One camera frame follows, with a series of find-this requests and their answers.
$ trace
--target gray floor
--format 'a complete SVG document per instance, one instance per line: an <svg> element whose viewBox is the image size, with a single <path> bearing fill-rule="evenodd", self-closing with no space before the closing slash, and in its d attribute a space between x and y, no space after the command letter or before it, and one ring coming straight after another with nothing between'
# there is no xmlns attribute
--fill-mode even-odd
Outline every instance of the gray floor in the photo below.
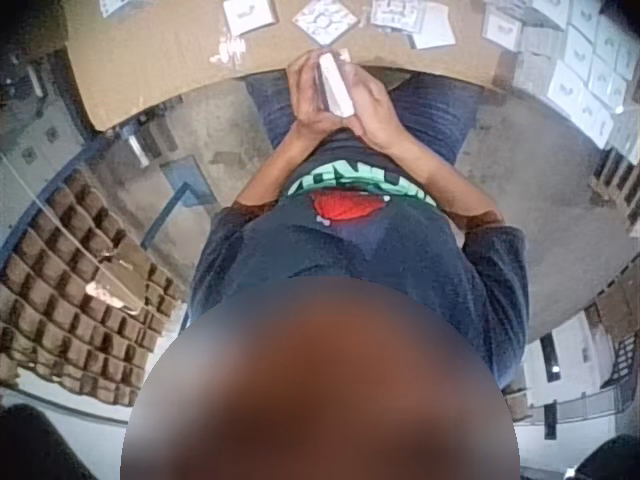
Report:
<svg viewBox="0 0 640 480"><path fill-rule="evenodd" d="M180 149L141 169L125 150L94 166L139 236L171 190L158 165L188 154L228 205L270 147L244 86L226 81L191 92L168 116ZM613 209L587 185L599 151L568 122L530 100L487 95L458 167L495 196L528 238L533 340L584 308L638 251ZM188 281L211 209L172 214L153 252Z"/></svg>

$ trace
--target t-shirt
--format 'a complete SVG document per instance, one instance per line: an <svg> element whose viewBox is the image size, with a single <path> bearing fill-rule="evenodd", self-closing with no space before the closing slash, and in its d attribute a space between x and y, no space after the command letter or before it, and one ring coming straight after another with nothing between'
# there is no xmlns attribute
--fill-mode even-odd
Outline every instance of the t-shirt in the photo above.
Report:
<svg viewBox="0 0 640 480"><path fill-rule="evenodd" d="M395 289L452 325L503 387L526 341L524 235L510 226L467 233L424 199L312 190L257 218L235 208L214 219L192 284L190 316L276 280L346 276Z"/></svg>

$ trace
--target table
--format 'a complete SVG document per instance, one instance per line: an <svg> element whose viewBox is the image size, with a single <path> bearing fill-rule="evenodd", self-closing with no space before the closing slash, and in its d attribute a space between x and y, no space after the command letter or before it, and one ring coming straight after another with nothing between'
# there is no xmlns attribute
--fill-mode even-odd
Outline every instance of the table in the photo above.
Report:
<svg viewBox="0 0 640 480"><path fill-rule="evenodd" d="M97 0L63 0L67 48L82 100L98 130L107 130L171 97L220 80L284 68L315 47L293 22L308 0L272 0L277 25L246 34L247 52L236 68L212 63L225 27L221 0L147 0L125 15L103 18ZM370 0L343 0L366 18ZM503 55L482 38L482 0L442 0L457 45L413 50L407 36L363 22L341 37L354 62L447 75L491 86L509 75Z"/></svg>

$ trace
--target forearm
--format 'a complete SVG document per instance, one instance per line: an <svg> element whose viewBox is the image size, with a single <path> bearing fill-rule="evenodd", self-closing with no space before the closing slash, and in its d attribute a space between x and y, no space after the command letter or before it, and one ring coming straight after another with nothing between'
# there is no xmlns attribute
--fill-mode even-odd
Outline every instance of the forearm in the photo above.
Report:
<svg viewBox="0 0 640 480"><path fill-rule="evenodd" d="M240 192L236 203L255 206L277 200L287 179L320 141L302 133L294 124L282 143Z"/></svg>
<svg viewBox="0 0 640 480"><path fill-rule="evenodd" d="M407 133L387 152L418 180L463 231L504 223L496 202L439 155Z"/></svg>

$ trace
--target hand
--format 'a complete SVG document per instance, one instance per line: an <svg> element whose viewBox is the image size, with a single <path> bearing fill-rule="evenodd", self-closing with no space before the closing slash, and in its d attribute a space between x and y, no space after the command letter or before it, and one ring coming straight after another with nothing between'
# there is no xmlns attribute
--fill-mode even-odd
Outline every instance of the hand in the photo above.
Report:
<svg viewBox="0 0 640 480"><path fill-rule="evenodd" d="M318 60L328 51L311 50L287 67L291 105L296 116L294 130L305 140L315 143L320 143L327 135L345 126L342 118L322 108L318 91Z"/></svg>
<svg viewBox="0 0 640 480"><path fill-rule="evenodd" d="M347 64L344 72L356 109L355 117L347 120L347 126L371 148L389 153L410 135L400 123L387 89L358 65Z"/></svg>

